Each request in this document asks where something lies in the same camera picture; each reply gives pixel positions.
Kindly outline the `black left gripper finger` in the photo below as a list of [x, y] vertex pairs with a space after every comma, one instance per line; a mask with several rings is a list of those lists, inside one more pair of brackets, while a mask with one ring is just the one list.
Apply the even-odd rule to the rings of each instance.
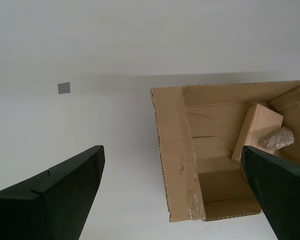
[[241, 167], [279, 240], [300, 240], [300, 165], [244, 146]]
[[0, 240], [78, 240], [105, 166], [93, 146], [0, 191]]

